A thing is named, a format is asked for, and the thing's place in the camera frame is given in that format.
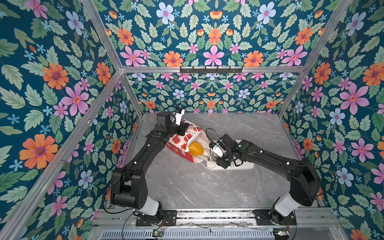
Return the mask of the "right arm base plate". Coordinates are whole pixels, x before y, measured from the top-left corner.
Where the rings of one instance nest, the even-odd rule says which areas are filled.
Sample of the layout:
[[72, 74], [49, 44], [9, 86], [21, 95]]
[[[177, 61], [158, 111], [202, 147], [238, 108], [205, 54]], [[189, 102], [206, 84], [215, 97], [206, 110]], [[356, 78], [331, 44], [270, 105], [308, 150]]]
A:
[[286, 217], [275, 210], [267, 209], [256, 209], [253, 210], [252, 213], [255, 215], [256, 222], [259, 226], [295, 226], [297, 224], [296, 215], [293, 212]]

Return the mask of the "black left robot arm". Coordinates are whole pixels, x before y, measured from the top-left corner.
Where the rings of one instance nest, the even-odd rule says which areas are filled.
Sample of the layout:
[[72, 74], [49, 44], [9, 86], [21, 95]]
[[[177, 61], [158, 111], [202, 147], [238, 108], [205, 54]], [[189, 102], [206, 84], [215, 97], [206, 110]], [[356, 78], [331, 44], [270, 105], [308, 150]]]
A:
[[135, 157], [113, 171], [110, 186], [112, 205], [131, 208], [147, 216], [160, 214], [161, 203], [149, 197], [146, 173], [171, 137], [183, 136], [188, 127], [188, 123], [155, 125]]

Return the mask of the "round yellow fake bun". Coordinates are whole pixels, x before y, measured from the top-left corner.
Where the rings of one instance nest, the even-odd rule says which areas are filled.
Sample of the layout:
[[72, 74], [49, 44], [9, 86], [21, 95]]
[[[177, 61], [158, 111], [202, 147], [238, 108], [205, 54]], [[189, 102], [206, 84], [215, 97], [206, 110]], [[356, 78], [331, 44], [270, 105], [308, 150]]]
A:
[[196, 141], [191, 142], [188, 149], [193, 157], [202, 156], [205, 153], [203, 146]]

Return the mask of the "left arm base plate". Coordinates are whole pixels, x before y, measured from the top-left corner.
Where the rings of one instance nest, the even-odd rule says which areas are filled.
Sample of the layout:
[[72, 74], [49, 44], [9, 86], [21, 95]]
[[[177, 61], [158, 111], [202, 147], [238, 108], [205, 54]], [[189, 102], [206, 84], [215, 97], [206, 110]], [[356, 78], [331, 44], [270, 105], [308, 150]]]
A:
[[159, 210], [154, 216], [140, 213], [137, 216], [137, 227], [174, 227], [177, 221], [176, 210]]

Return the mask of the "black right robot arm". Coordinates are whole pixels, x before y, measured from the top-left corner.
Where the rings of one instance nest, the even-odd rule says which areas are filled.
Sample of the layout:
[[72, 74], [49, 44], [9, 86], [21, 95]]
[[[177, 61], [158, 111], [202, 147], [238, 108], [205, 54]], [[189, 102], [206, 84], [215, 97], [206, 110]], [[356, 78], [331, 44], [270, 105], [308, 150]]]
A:
[[266, 220], [273, 225], [294, 225], [295, 212], [300, 207], [311, 207], [318, 197], [322, 181], [316, 166], [308, 159], [292, 159], [267, 151], [247, 141], [235, 141], [225, 134], [209, 143], [209, 152], [215, 155], [216, 165], [228, 169], [252, 163], [262, 167], [288, 182], [284, 195], [278, 197], [272, 207], [261, 212], [254, 210], [256, 219]]

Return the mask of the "red white paper bag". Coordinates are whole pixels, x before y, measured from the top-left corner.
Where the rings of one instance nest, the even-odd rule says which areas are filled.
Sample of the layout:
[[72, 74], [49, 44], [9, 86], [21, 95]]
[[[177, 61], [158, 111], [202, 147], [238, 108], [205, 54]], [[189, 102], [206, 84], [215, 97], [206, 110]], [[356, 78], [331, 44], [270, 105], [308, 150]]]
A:
[[[186, 159], [187, 161], [198, 164], [205, 160], [209, 156], [209, 139], [205, 131], [193, 124], [190, 121], [182, 120], [182, 122], [189, 123], [188, 130], [184, 136], [173, 135], [168, 141], [166, 147], [178, 156]], [[205, 150], [204, 155], [193, 157], [188, 149], [191, 142], [196, 141], [201, 144]]]

